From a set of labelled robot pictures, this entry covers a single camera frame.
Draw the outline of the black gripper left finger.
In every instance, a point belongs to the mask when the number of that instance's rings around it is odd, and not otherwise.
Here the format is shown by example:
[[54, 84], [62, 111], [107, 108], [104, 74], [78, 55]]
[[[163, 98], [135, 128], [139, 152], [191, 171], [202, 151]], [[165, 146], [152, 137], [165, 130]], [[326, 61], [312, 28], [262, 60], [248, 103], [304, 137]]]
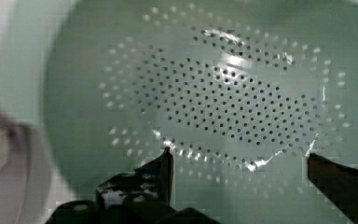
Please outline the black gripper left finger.
[[220, 224], [192, 207], [170, 206], [173, 155], [169, 147], [131, 173], [115, 175], [95, 190], [95, 199], [59, 205], [45, 224]]

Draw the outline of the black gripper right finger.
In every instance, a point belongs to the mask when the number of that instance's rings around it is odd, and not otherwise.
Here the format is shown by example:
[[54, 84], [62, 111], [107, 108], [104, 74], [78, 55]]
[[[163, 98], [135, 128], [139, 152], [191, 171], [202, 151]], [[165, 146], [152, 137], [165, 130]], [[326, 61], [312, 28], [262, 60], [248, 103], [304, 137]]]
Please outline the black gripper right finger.
[[358, 169], [310, 153], [308, 180], [350, 221], [358, 224]]

